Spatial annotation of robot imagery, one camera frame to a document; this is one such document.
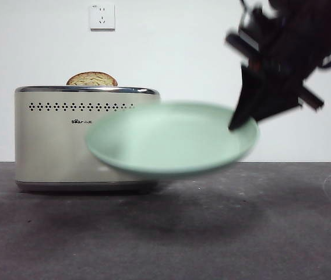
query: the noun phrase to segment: white toaster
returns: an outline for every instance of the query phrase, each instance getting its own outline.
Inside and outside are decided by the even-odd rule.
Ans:
[[[99,118],[160,101],[153,89],[26,86],[15,90],[16,183],[26,191],[123,190],[149,183],[106,166],[85,145]]]

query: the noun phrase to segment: power outlet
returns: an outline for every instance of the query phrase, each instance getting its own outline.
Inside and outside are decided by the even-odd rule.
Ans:
[[[115,5],[104,3],[90,6],[89,26],[92,30],[115,30]]]

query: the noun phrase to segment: gray table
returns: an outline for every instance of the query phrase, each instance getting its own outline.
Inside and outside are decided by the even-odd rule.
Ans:
[[[331,279],[331,163],[240,163],[148,194],[21,193],[0,163],[0,279]]]

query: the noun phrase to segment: metal trim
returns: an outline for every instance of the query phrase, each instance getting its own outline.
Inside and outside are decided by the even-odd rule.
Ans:
[[[126,191],[151,190],[158,181],[116,181],[116,182],[25,182],[15,181],[22,191]]]
[[[159,95],[159,92],[154,89],[121,86],[22,86],[18,87],[15,92],[114,92]]]

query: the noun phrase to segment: plate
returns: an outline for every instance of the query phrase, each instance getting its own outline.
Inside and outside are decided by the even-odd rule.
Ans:
[[[105,164],[142,177],[185,177],[246,155],[259,130],[254,119],[229,131],[231,108],[204,103],[153,103],[111,113],[86,135]]]

